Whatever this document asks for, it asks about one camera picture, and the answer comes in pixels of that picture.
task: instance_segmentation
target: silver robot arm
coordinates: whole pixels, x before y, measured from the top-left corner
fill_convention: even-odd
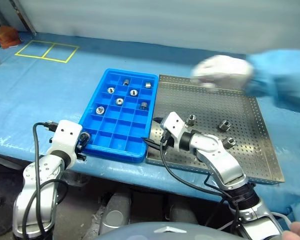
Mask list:
[[[233,214],[236,209],[232,200],[236,200],[239,210],[236,227],[242,237],[265,240],[282,233],[281,226],[253,190],[240,164],[225,150],[218,137],[187,132],[184,121],[175,112],[162,120],[161,128],[171,134],[175,149],[189,151],[207,165],[218,188],[231,196],[227,200]]]
[[[52,145],[46,155],[39,159],[40,184],[60,179],[64,170],[71,168],[76,160],[76,147],[82,126],[61,120],[51,139]],[[23,218],[30,198],[36,191],[35,163],[28,165],[23,171],[24,185],[13,206],[12,231],[15,238],[23,238]],[[56,219],[57,187],[55,182],[48,183],[41,189],[40,212],[44,231],[52,237]],[[29,239],[41,239],[41,231],[36,217],[36,199],[32,202],[26,220],[26,233]]]

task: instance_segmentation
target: perforated metal tray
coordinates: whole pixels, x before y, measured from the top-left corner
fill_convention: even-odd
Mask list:
[[[184,120],[189,114],[196,115],[198,121],[193,129],[203,134],[220,139],[233,137],[237,145],[228,152],[239,161],[251,181],[266,184],[285,181],[255,97],[247,97],[239,90],[212,92],[189,78],[160,75],[153,117],[165,117],[170,112],[177,112]],[[229,131],[218,130],[222,120],[232,124]],[[162,132],[159,124],[152,121],[150,138],[159,143]],[[185,151],[177,152],[170,147],[166,160],[177,169],[207,172],[204,163]],[[150,147],[146,161],[162,165],[159,151]]]

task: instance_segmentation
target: metal nut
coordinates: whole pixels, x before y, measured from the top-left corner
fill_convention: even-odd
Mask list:
[[[146,103],[145,101],[142,102],[142,103],[140,104],[140,109],[141,109],[141,110],[147,110],[147,109],[148,109],[148,103]]]
[[[146,82],[145,83],[145,88],[150,89],[151,88],[151,82]]]
[[[190,114],[186,119],[185,124],[187,124],[189,127],[193,127],[196,124],[196,122],[197,122],[197,116]]]
[[[132,89],[132,90],[130,91],[130,95],[131,95],[132,97],[135,97],[135,96],[138,95],[138,91],[135,90],[135,89]]]
[[[128,86],[129,85],[129,83],[130,83],[130,80],[129,79],[125,79],[124,81],[123,81],[123,86]]]
[[[233,146],[235,146],[237,143],[236,140],[234,140],[231,136],[229,136],[222,140],[222,144],[225,149],[230,149]]]
[[[98,115],[102,115],[105,113],[105,108],[103,106],[98,106],[95,110],[95,113]]]
[[[231,123],[228,120],[223,120],[218,127],[221,131],[226,132],[230,129]]]
[[[109,87],[108,88],[108,93],[113,94],[115,92],[115,88],[114,87]]]
[[[117,104],[118,106],[121,106],[122,104],[124,104],[124,100],[122,98],[117,98],[115,100],[115,104]]]

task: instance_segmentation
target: white glove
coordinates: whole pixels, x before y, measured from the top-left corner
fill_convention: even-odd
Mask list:
[[[245,60],[215,55],[196,65],[192,82],[207,88],[242,89],[253,75],[253,67]]]

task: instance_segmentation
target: blue plastic tray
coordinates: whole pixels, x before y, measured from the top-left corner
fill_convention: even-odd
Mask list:
[[[129,80],[128,86],[123,85],[124,80]],[[79,122],[91,136],[84,152],[142,162],[147,149],[142,137],[150,133],[158,81],[152,74],[107,69]],[[146,88],[146,83],[151,83],[151,88]],[[114,88],[114,93],[108,93],[108,88]],[[130,96],[133,89],[137,96]],[[123,105],[116,104],[118,98]],[[142,102],[148,104],[147,110],[140,109]],[[96,114],[99,106],[105,109],[102,115]]]

